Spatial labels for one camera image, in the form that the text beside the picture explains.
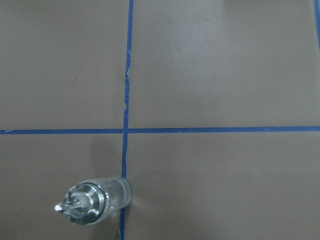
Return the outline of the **clear glass sauce bottle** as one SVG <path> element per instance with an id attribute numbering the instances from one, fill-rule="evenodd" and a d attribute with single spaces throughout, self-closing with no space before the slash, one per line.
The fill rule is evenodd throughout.
<path id="1" fill-rule="evenodd" d="M 71 187 L 54 210 L 77 225 L 94 225 L 129 206 L 132 184 L 122 177 L 89 179 Z"/>

